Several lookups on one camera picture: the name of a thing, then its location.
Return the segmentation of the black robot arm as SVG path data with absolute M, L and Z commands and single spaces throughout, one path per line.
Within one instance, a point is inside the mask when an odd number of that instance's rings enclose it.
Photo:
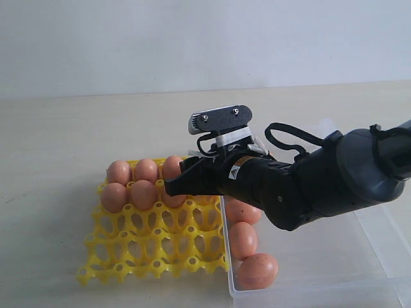
M 277 228 L 292 231 L 320 218 L 397 199 L 410 178 L 410 123 L 383 130 L 374 124 L 320 139 L 272 123 L 268 141 L 294 150 L 293 163 L 261 146 L 237 142 L 219 155 L 190 157 L 165 181 L 171 196 L 230 196 L 261 209 Z

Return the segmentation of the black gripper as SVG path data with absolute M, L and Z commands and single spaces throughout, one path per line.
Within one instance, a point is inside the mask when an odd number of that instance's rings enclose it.
M 261 209 L 273 225 L 287 231 L 318 219 L 291 164 L 235 155 L 226 160 L 190 157 L 180 168 L 179 176 L 164 182 L 170 196 L 230 196 Z

